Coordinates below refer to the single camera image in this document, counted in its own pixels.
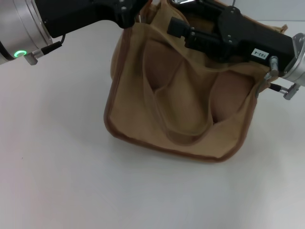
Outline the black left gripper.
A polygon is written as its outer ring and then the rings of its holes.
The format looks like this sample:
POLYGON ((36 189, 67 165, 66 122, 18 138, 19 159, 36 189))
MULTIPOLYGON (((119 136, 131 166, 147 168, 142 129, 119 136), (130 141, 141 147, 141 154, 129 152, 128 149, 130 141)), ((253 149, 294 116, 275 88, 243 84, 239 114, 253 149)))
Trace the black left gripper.
POLYGON ((114 21, 132 27, 147 0, 36 0, 36 6, 52 38, 65 35, 98 21, 114 21))

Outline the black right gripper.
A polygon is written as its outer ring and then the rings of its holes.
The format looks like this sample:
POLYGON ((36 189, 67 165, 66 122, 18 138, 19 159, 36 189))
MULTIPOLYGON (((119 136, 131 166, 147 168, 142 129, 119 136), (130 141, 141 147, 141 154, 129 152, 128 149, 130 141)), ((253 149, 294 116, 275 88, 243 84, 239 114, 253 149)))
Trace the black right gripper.
POLYGON ((244 62, 269 66, 269 59, 276 56, 282 72, 295 57, 291 37, 245 17, 236 7, 224 8, 215 0, 172 0, 171 5, 185 17, 199 16, 217 23, 221 37, 197 30, 175 17, 171 18, 167 29, 171 36, 184 37, 186 48, 203 52, 209 58, 240 56, 244 62))

